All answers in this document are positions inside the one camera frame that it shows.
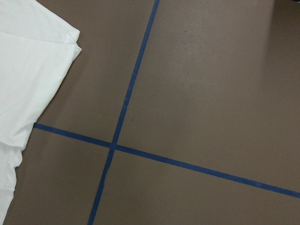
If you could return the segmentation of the white long-sleeve printed shirt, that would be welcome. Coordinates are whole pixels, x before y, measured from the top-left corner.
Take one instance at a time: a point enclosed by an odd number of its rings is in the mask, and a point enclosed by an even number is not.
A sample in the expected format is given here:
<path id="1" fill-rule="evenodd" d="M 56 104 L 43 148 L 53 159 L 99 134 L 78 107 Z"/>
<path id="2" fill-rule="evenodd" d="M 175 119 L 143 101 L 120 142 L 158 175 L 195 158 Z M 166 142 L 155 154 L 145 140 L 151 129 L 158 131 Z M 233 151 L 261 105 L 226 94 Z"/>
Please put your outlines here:
<path id="1" fill-rule="evenodd" d="M 0 218 L 34 123 L 80 54 L 80 32 L 35 0 L 0 3 Z"/>

